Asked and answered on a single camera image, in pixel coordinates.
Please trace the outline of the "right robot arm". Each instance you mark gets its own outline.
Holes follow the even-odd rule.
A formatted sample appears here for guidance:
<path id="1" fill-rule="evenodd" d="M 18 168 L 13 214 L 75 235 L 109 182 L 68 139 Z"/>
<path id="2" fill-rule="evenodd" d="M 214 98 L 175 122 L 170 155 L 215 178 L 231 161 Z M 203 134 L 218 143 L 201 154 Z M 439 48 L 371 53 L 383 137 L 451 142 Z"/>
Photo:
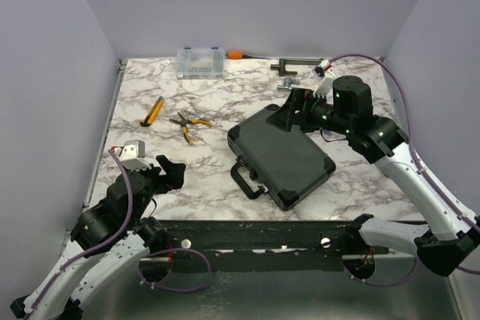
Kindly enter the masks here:
<path id="1" fill-rule="evenodd" d="M 429 174 L 408 136 L 390 118 L 374 114 L 370 86 L 357 76 L 332 83 L 333 102 L 310 89 L 294 88 L 267 123 L 289 132 L 329 130 L 389 177 L 424 217 L 414 226 L 361 215 L 349 225 L 346 248 L 355 254 L 386 247 L 416 256 L 436 275 L 447 277 L 479 246 L 479 216 Z"/>

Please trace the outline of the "black poker set case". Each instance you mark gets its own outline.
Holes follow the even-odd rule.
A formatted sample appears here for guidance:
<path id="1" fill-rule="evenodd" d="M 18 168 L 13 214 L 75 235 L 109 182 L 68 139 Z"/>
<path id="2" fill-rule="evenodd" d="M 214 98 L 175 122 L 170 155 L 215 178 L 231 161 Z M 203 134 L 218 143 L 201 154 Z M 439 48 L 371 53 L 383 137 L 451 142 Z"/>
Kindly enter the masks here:
<path id="1" fill-rule="evenodd" d="M 267 193 L 288 211 L 327 182 L 336 164 L 299 128 L 284 132 L 269 124 L 279 108 L 269 104 L 232 127 L 227 143 L 236 155 L 230 175 L 244 194 L 254 200 Z"/>

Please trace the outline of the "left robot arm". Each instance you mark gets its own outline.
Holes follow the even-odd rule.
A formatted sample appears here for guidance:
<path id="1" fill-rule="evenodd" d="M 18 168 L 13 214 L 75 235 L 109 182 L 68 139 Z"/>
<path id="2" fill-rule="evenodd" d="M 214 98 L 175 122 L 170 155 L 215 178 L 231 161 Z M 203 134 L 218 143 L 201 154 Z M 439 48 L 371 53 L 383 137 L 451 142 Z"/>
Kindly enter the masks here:
<path id="1" fill-rule="evenodd" d="M 139 235 L 141 248 L 150 256 L 159 256 L 168 245 L 167 231 L 153 217 L 142 219 L 155 195 L 182 188 L 186 165 L 157 156 L 158 167 L 138 172 L 121 167 L 121 174 L 108 186 L 106 197 L 83 212 L 64 249 L 67 256 L 35 293 L 17 298 L 10 309 L 18 319 L 31 319 L 46 309 L 59 317 L 70 300 L 74 286 L 101 260 L 101 256 L 128 231 Z"/>

